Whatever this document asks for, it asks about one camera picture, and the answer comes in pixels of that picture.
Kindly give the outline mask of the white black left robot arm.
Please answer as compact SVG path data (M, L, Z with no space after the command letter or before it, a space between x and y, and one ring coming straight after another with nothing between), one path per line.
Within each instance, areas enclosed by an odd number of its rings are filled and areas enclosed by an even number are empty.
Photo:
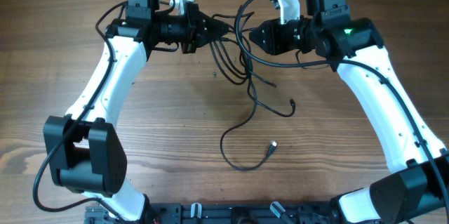
M49 170L55 185L97 202L112 223L156 223L146 195L126 179L127 158L116 123L131 86L153 51L171 44L183 53L217 41L229 25L199 10L194 0L127 0L120 14L101 31L105 48L78 100L62 117L49 117L43 127Z

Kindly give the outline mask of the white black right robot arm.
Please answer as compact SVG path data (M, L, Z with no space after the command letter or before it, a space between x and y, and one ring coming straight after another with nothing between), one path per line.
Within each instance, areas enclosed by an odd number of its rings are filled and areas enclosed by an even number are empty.
M401 223L448 207L448 149L402 87L384 41L368 18L352 19L346 0L270 0L280 16L249 37L265 53L314 51L360 102L390 174L335 200L338 223Z

